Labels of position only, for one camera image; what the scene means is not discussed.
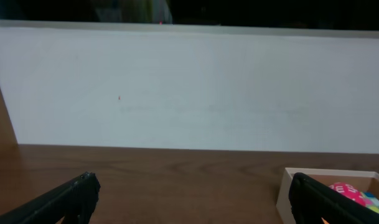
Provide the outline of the white cardboard box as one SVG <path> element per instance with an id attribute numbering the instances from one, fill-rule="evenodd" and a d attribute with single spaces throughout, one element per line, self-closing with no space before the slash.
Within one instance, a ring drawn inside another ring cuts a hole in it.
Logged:
<path id="1" fill-rule="evenodd" d="M 379 199 L 379 173 L 372 171 L 290 168 L 284 170 L 276 208 L 284 224 L 295 224 L 289 202 L 289 188 L 295 173 L 304 173 L 320 183 L 329 186 L 343 182 L 361 192 L 370 192 Z"/>

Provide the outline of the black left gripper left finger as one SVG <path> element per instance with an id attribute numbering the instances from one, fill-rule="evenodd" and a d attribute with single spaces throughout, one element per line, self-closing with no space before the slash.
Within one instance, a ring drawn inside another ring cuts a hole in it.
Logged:
<path id="1" fill-rule="evenodd" d="M 99 192 L 100 183 L 96 175 L 85 172 L 0 215 L 0 224 L 89 224 Z"/>

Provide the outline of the red ball with white letters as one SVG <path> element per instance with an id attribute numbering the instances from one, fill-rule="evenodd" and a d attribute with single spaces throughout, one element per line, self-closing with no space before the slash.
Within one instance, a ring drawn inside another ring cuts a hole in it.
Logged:
<path id="1" fill-rule="evenodd" d="M 332 190 L 335 190 L 336 192 L 342 194 L 343 196 L 349 198 L 350 200 L 357 202 L 360 205 L 363 205 L 364 207 L 366 206 L 364 197 L 362 196 L 361 192 L 350 184 L 346 184 L 343 182 L 336 182 L 330 185 L 329 188 L 331 188 Z"/>

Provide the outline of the colourful puzzle cube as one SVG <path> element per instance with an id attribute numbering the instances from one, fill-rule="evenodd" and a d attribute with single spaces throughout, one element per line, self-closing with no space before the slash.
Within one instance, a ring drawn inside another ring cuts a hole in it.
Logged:
<path id="1" fill-rule="evenodd" d="M 365 206 L 379 214 L 379 199 L 370 192 L 361 192 Z"/>

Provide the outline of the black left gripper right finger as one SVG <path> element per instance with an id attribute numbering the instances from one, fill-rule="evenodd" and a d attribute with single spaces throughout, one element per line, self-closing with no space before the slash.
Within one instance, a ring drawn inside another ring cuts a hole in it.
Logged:
<path id="1" fill-rule="evenodd" d="M 294 174 L 289 201 L 296 224 L 379 224 L 379 214 L 308 175 Z"/>

